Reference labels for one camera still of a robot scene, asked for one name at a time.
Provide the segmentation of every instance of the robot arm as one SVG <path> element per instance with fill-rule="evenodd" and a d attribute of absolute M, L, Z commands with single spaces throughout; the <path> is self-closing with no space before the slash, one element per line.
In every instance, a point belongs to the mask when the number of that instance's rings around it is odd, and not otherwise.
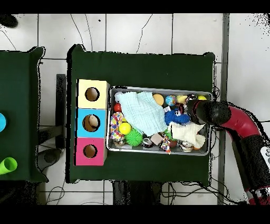
<path fill-rule="evenodd" d="M 249 203 L 270 204 L 270 150 L 254 121 L 227 102 L 190 100 L 187 109 L 193 122 L 216 125 L 230 134 Z"/>

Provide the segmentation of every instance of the green table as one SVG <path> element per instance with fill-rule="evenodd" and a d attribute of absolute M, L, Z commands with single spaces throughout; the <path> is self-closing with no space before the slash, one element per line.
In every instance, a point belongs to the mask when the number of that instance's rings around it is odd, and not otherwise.
<path fill-rule="evenodd" d="M 13 157 L 15 171 L 0 175 L 0 180 L 45 182 L 36 168 L 39 115 L 38 61 L 43 48 L 28 52 L 0 51 L 0 113 L 7 119 L 0 132 L 0 161 Z"/>
<path fill-rule="evenodd" d="M 74 166 L 76 79 L 105 80 L 111 86 L 212 90 L 215 56 L 68 52 L 66 180 L 200 181 L 208 185 L 209 155 L 166 155 L 108 151 L 104 166 Z"/>

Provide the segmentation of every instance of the yellow ball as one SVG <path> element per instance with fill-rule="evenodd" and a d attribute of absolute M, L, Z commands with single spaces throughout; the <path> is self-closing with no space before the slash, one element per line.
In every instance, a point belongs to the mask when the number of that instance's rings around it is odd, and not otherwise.
<path fill-rule="evenodd" d="M 186 99 L 187 99 L 188 96 L 182 96 L 182 95 L 179 95 L 177 96 L 177 103 L 179 104 L 186 104 Z"/>
<path fill-rule="evenodd" d="M 128 133 L 130 133 L 131 131 L 131 126 L 129 123 L 122 123 L 119 126 L 119 131 L 123 134 L 123 135 L 127 135 Z"/>
<path fill-rule="evenodd" d="M 204 97 L 204 96 L 198 96 L 198 99 L 199 100 L 207 100 L 206 97 Z"/>

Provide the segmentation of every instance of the small cup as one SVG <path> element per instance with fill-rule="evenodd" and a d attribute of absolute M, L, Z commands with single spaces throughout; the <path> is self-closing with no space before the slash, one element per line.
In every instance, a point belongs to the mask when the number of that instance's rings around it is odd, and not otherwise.
<path fill-rule="evenodd" d="M 0 132 L 6 127 L 6 118 L 3 114 L 0 113 Z"/>
<path fill-rule="evenodd" d="M 12 157 L 5 158 L 0 163 L 0 175 L 12 172 L 17 169 L 17 161 Z"/>

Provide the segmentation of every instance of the red ball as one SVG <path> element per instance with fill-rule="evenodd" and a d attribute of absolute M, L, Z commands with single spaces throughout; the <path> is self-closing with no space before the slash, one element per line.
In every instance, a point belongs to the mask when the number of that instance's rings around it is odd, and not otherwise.
<path fill-rule="evenodd" d="M 120 104 L 115 104 L 115 106 L 114 106 L 114 111 L 115 112 L 122 112 L 122 109 L 121 109 L 121 105 Z"/>

